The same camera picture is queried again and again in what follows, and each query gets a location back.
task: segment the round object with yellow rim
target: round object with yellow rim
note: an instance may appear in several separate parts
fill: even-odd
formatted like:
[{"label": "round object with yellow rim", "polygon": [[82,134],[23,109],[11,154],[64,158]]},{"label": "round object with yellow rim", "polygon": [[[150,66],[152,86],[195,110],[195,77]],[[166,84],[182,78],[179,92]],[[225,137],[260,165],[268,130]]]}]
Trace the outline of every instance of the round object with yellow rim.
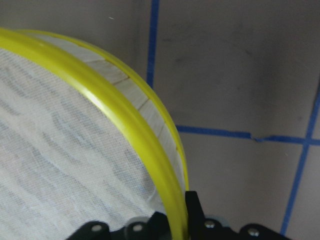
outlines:
[{"label": "round object with yellow rim", "polygon": [[0,28],[1,239],[68,237],[83,223],[167,215],[187,238],[188,175],[155,93],[116,57],[43,31]]}]

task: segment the yellow rim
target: yellow rim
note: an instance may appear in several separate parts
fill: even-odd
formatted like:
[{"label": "yellow rim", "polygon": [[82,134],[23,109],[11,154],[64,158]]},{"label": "yellow rim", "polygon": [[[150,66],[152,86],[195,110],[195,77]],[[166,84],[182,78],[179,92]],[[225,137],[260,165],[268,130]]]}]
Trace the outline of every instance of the yellow rim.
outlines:
[{"label": "yellow rim", "polygon": [[47,32],[47,31],[39,31],[39,30],[29,30],[29,29],[22,29],[19,30],[19,32],[22,33],[30,33],[30,34],[41,34],[41,35],[48,35],[51,37],[67,40],[69,42],[72,42],[74,44],[77,44],[78,46],[81,46],[83,48],[89,49],[100,56],[102,56],[106,61],[112,63],[113,65],[117,66],[121,71],[123,71],[126,75],[128,75],[134,82],[137,84],[141,90],[144,92],[144,94],[147,95],[147,97],[153,102],[155,107],[160,112],[162,118],[164,119],[165,123],[167,124],[169,131],[171,132],[173,139],[175,141],[175,144],[177,145],[177,151],[180,154],[181,160],[182,160],[182,166],[183,166],[183,174],[184,174],[184,181],[185,181],[185,189],[189,190],[189,178],[188,178],[188,169],[187,169],[187,162],[186,162],[186,156],[185,151],[179,136],[179,133],[177,131],[177,128],[170,117],[167,109],[161,102],[161,100],[158,98],[158,96],[155,94],[155,92],[150,88],[150,86],[129,66],[127,66],[124,62],[119,60],[117,57],[113,56],[109,52],[94,46],[90,43],[60,35],[57,33]]},{"label": "yellow rim", "polygon": [[116,125],[149,172],[166,210],[172,237],[187,239],[187,208],[174,170],[157,137],[133,105],[85,63],[45,41],[0,28],[0,48],[59,76]]}]

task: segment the screw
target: screw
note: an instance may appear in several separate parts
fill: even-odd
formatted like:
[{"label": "screw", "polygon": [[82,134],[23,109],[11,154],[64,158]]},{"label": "screw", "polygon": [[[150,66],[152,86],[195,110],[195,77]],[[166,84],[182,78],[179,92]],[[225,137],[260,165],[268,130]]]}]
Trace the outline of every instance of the screw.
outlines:
[{"label": "screw", "polygon": [[249,229],[248,229],[248,234],[249,234],[250,236],[252,236],[252,237],[258,237],[259,234],[260,234],[260,232],[259,232],[257,229],[255,229],[255,228],[249,228]]},{"label": "screw", "polygon": [[97,224],[97,225],[92,226],[91,231],[92,232],[99,232],[101,229],[102,229],[102,226]]},{"label": "screw", "polygon": [[134,232],[140,232],[144,227],[141,224],[136,224],[132,227]]},{"label": "screw", "polygon": [[207,229],[213,229],[216,226],[215,222],[212,220],[205,221],[204,225]]}]

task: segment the tile floor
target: tile floor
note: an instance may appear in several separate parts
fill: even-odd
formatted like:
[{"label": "tile floor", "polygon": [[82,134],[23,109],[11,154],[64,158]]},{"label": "tile floor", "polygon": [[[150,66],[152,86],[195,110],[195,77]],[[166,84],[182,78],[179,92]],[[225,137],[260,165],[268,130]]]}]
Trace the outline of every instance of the tile floor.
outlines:
[{"label": "tile floor", "polygon": [[178,125],[207,214],[235,230],[256,222],[317,240],[319,9],[317,0],[11,0],[0,1],[0,25],[74,36],[124,60]]}]

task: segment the yellow edge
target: yellow edge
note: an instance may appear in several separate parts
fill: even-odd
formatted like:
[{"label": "yellow edge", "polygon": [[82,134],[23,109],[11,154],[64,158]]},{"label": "yellow edge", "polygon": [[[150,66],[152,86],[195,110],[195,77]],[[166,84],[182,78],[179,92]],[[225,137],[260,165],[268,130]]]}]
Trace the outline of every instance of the yellow edge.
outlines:
[{"label": "yellow edge", "polygon": [[186,156],[185,156],[185,151],[184,151],[179,133],[177,131],[177,128],[176,128],[172,118],[170,117],[167,109],[165,108],[165,106],[161,102],[161,100],[158,98],[158,96],[155,94],[155,92],[152,90],[152,88],[132,68],[127,66],[124,62],[122,62],[121,60],[119,60],[117,57],[113,56],[109,52],[107,52],[97,46],[94,46],[90,43],[87,43],[87,42],[84,42],[84,41],[81,41],[81,40],[78,40],[78,39],[75,39],[72,37],[68,37],[68,36],[64,36],[64,35],[60,35],[60,34],[52,33],[52,32],[40,31],[40,30],[28,30],[28,29],[25,30],[25,29],[23,29],[23,30],[19,30],[19,32],[48,35],[51,37],[67,40],[69,42],[72,42],[74,44],[77,44],[81,47],[84,47],[86,49],[89,49],[89,50],[99,54],[100,56],[104,57],[105,60],[112,63],[113,65],[116,65],[120,70],[122,70],[126,75],[128,75],[129,78],[131,78],[135,82],[135,84],[137,84],[141,88],[141,90],[144,92],[144,94],[146,94],[147,97],[153,102],[153,104],[156,106],[156,108],[160,112],[161,116],[163,117],[164,121],[166,122],[166,124],[169,128],[169,131],[171,132],[173,139],[177,145],[177,151],[180,154],[180,157],[182,160],[185,189],[187,191],[189,190],[189,178],[188,178],[188,168],[187,168]]},{"label": "yellow edge", "polygon": [[163,201],[172,237],[175,240],[187,239],[187,208],[174,170],[157,137],[133,105],[85,63],[45,41],[0,28],[0,48],[59,76],[116,125],[149,172]]}]

